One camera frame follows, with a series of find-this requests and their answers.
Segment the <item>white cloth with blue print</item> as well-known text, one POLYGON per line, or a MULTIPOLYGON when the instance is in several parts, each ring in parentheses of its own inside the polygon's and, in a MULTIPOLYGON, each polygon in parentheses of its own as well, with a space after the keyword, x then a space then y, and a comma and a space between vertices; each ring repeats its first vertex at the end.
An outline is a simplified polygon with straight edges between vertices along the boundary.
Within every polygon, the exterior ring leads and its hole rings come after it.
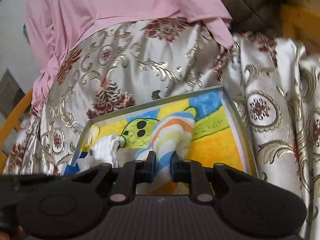
POLYGON ((85 171, 101 164, 111 164, 113 168, 120 167, 117 158, 117 150, 125 145, 125 139, 115 134, 99 139, 95 145, 88 150, 84 158, 78 158, 76 164, 80 171, 85 171))

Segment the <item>striped pastel towel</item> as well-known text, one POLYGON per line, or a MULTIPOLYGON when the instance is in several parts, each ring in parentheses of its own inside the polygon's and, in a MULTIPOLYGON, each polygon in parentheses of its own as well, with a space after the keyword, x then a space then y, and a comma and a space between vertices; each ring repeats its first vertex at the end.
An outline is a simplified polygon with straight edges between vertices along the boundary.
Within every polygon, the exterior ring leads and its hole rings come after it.
POLYGON ((139 150, 136 160, 144 160, 150 151, 156 154, 153 183, 161 186, 171 180, 171 156, 176 153, 178 160, 187 156, 195 127, 195 117, 189 111, 175 112, 162 119, 153 129, 148 145, 139 150))

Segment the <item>grey tray with cartoon picture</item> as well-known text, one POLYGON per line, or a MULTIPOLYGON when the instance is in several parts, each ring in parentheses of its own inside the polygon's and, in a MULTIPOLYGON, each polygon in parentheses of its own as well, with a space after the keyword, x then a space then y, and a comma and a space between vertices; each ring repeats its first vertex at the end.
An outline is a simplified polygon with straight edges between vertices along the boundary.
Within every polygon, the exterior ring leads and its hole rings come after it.
MULTIPOLYGON (((89 120, 65 174, 81 172, 77 159, 84 158, 99 139, 112 134, 125 139, 125 145, 117 150, 120 167, 136 160, 136 153, 148 145, 155 126, 166 116, 181 111, 189 111, 195 117, 193 138, 184 159, 198 161, 204 167, 223 163, 252 176, 257 175, 244 125, 223 87, 158 99, 89 120)), ((187 191, 187 184, 174 183, 172 179, 161 186, 153 182, 137 186, 138 194, 170 195, 187 191)))

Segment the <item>grey door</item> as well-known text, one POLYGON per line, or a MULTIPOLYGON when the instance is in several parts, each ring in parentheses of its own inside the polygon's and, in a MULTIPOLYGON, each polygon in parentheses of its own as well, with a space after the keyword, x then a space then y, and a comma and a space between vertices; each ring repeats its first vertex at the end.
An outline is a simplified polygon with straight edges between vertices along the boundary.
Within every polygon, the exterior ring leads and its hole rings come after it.
POLYGON ((6 69, 0 83, 1 114, 6 119, 16 105, 23 99, 25 93, 12 76, 10 70, 6 69))

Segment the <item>pink draped sheet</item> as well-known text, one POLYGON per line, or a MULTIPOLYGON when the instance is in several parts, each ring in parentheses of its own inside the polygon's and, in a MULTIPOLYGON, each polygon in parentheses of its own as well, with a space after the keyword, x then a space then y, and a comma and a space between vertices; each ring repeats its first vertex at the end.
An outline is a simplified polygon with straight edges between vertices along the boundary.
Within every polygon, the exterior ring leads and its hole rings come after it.
POLYGON ((126 21, 172 17, 203 21, 217 43, 229 48, 232 17, 221 0, 24 0, 25 26, 40 76, 32 107, 42 107, 66 55, 100 29, 126 21))

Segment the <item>brown quilted jacket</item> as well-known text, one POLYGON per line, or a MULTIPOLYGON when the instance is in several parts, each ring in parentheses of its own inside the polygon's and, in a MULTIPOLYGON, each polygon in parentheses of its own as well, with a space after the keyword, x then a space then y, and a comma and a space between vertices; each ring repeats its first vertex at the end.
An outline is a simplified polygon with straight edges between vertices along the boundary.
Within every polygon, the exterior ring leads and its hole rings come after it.
POLYGON ((231 32, 252 31, 277 35, 280 31, 280 7, 286 0, 221 0, 233 21, 231 32))

